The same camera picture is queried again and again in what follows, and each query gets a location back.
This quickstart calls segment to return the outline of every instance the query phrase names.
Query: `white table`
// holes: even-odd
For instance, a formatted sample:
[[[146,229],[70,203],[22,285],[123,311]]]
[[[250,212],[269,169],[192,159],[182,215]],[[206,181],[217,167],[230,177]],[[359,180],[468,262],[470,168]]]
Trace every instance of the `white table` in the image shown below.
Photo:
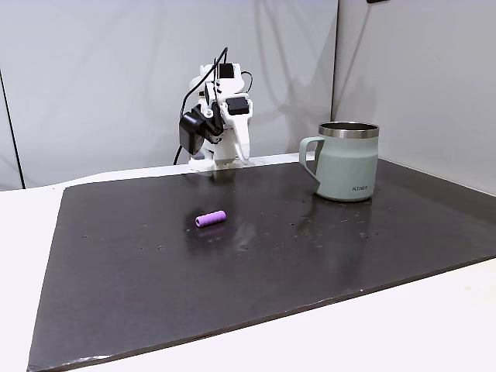
[[[255,163],[298,161],[297,154]],[[63,190],[70,185],[191,172],[124,170],[0,193],[0,370],[25,371]],[[156,370],[493,371],[496,260],[87,372]]]

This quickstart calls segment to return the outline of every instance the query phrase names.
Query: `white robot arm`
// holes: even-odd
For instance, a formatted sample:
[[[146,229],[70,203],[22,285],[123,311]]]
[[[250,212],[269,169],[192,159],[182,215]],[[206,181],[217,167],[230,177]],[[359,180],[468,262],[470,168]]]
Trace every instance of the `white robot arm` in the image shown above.
[[[191,112],[181,114],[179,126],[181,145],[191,155],[201,152],[204,156],[203,160],[190,160],[193,169],[206,171],[249,163],[248,125],[253,103],[247,92],[242,92],[244,85],[238,64],[219,62],[200,66],[200,75],[191,80],[188,95],[197,95],[198,104]]]

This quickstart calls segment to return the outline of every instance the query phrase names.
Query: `gray-green mug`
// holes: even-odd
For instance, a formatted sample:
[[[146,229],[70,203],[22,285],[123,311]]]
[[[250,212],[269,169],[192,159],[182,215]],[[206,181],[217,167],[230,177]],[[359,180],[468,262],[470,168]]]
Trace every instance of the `gray-green mug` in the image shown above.
[[[359,122],[326,122],[318,137],[300,143],[300,164],[319,182],[317,195],[342,202],[357,202],[374,193],[379,127]],[[316,172],[306,164],[307,145],[317,141]]]

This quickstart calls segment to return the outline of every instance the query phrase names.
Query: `dark tabletop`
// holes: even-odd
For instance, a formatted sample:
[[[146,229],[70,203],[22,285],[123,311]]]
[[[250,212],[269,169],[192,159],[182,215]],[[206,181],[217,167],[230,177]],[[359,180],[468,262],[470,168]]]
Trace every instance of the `dark tabletop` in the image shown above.
[[[281,164],[68,188],[29,370],[158,350],[496,255],[489,195],[386,161],[368,201],[327,201],[313,182]],[[219,209],[227,221],[196,228]]]

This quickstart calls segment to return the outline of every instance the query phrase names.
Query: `purple cylinder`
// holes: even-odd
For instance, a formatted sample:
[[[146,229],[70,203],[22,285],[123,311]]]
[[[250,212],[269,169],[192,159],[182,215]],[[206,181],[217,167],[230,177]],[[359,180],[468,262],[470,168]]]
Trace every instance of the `purple cylinder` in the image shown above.
[[[226,220],[226,213],[224,211],[217,211],[213,213],[208,213],[207,215],[199,215],[196,218],[195,222],[196,222],[196,226],[205,227],[225,220]]]

